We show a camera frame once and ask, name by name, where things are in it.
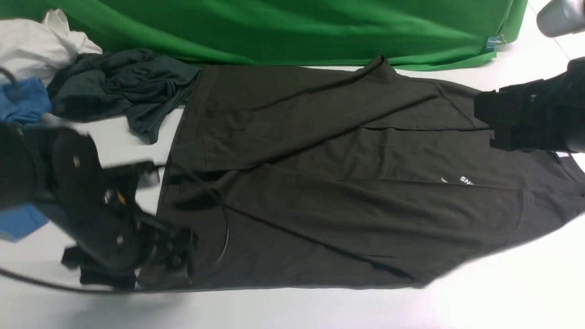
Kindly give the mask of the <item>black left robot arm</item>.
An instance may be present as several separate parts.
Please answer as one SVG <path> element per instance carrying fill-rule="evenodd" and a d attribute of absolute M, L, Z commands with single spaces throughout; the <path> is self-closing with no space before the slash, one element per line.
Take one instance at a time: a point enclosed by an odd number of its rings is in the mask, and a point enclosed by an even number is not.
<path fill-rule="evenodd" d="M 1 124 L 1 209 L 32 204 L 75 241 L 61 263 L 94 294 L 138 293 L 137 272 L 163 266 L 189 283 L 194 234 L 142 210 L 160 181 L 152 161 L 102 167 L 96 144 L 68 127 Z"/>

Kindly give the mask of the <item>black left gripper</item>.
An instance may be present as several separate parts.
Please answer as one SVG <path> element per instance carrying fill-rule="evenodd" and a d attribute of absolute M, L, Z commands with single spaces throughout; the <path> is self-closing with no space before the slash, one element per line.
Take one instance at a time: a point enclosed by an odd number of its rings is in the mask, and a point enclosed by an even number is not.
<path fill-rule="evenodd" d="M 146 265 L 164 264 L 167 269 L 188 277 L 192 265 L 193 232 L 178 228 L 155 218 L 138 206 L 135 196 L 139 189 L 147 189 L 160 182 L 160 167 L 153 162 L 130 163 L 107 167 L 105 177 L 108 190 L 104 205 L 110 214 L 102 216 L 91 237 L 104 237 L 115 232 L 115 241 L 105 241 L 96 250 L 108 250 L 126 264 L 123 270 L 105 266 L 83 248 L 79 242 L 66 248 L 61 259 L 69 269 L 80 270 L 82 285 L 102 285 L 116 291 L 134 291 L 137 273 Z"/>

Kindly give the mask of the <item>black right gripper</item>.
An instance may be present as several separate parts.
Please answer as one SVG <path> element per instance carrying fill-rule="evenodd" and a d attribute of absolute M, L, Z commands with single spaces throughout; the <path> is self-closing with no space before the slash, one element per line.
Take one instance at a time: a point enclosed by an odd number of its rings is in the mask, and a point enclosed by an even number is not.
<path fill-rule="evenodd" d="M 583 153 L 585 149 L 585 59 L 546 80 L 481 92 L 474 116 L 491 130 L 489 145 L 504 151 Z"/>

